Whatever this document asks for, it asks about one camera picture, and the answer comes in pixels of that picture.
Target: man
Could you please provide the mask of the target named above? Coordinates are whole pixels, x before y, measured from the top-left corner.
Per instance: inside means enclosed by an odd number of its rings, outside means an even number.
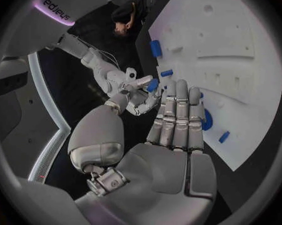
[[[156,0],[130,0],[112,13],[114,33],[126,37],[133,28],[144,21]]]

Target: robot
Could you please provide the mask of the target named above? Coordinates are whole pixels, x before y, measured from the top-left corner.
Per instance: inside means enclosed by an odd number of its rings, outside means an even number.
[[[185,80],[171,80],[162,93],[151,75],[136,79],[133,68],[123,72],[103,60],[67,29],[106,0],[75,1],[36,1],[26,19],[33,22],[19,26],[6,57],[45,47],[62,49],[92,69],[110,97],[78,123],[69,141],[73,166],[92,177],[87,180],[90,192],[75,201],[77,206],[91,224],[203,224],[215,202],[217,184],[213,162],[203,153],[200,90],[188,89]],[[119,115],[127,109],[141,116],[160,100],[147,140],[124,155]]]

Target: wire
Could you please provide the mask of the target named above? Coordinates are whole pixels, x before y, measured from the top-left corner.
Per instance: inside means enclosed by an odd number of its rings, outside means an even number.
[[[119,70],[121,70],[119,63],[118,63],[117,59],[115,58],[115,56],[113,54],[110,54],[107,51],[103,51],[103,50],[98,49],[97,47],[93,46],[92,44],[89,44],[88,42],[82,40],[79,36],[75,36],[75,35],[72,35],[72,36],[75,37],[76,39],[78,39],[79,41],[81,41],[83,44],[87,45],[88,47],[93,48],[94,50],[98,51],[101,55],[105,56],[107,59],[112,61],[118,67]]]

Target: hole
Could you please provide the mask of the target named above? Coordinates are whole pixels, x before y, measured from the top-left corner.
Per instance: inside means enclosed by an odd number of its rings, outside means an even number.
[[[216,84],[220,85],[220,74],[216,74]]]
[[[236,89],[239,90],[240,88],[240,78],[239,77],[235,77],[235,86],[236,86]]]
[[[214,11],[213,7],[211,5],[205,5],[204,6],[204,12],[206,15],[212,14]]]

